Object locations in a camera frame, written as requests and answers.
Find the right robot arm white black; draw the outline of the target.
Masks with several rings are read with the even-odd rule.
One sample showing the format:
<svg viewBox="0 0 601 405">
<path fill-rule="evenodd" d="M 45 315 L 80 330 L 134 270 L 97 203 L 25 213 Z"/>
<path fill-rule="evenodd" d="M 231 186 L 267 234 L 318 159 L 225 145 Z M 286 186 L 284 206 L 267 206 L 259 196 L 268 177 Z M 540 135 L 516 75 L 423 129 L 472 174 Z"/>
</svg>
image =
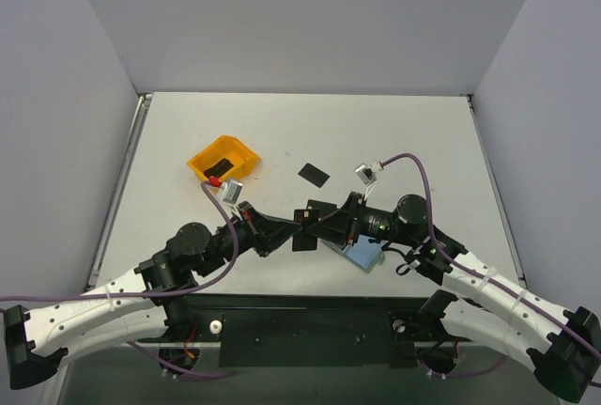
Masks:
<svg viewBox="0 0 601 405">
<path fill-rule="evenodd" d="M 592 386 L 600 368 L 599 317 L 583 306 L 551 303 L 498 273 L 432 226 L 423 197 L 405 195 L 386 211 L 352 193 L 342 206 L 311 200 L 300 217 L 312 240 L 352 245 L 365 236 L 406 246 L 408 266 L 448 291 L 444 306 L 420 314 L 425 335 L 455 334 L 503 352 L 567 402 L 580 402 Z"/>
</svg>

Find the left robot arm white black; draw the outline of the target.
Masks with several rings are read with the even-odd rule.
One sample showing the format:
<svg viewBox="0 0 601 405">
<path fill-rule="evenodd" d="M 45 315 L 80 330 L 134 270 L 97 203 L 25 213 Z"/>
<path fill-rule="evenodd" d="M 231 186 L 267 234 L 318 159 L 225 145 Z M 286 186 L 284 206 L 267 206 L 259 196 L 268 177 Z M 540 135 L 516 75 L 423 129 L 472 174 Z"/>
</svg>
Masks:
<svg viewBox="0 0 601 405">
<path fill-rule="evenodd" d="M 167 335 L 180 341 L 193 329 L 190 295 L 198 276 L 223 278 L 248 250 L 267 256 L 296 235 L 295 221 L 264 215 L 247 202 L 240 216 L 210 231 L 184 225 L 162 250 L 118 278 L 70 298 L 25 299 L 4 313 L 9 386 L 22 390 L 49 380 L 61 366 L 124 342 Z"/>
</svg>

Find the yellow plastic bin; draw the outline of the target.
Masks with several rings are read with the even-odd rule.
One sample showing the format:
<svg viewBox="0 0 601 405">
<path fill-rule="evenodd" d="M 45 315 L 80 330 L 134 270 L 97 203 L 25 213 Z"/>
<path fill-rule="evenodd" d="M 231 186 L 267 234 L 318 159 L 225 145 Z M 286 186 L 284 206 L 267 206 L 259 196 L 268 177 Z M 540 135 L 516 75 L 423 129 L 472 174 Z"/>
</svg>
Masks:
<svg viewBox="0 0 601 405">
<path fill-rule="evenodd" d="M 187 166 L 200 181 L 221 186 L 228 179 L 248 177 L 260 161 L 260 156 L 237 137 L 222 135 L 194 155 Z"/>
</svg>

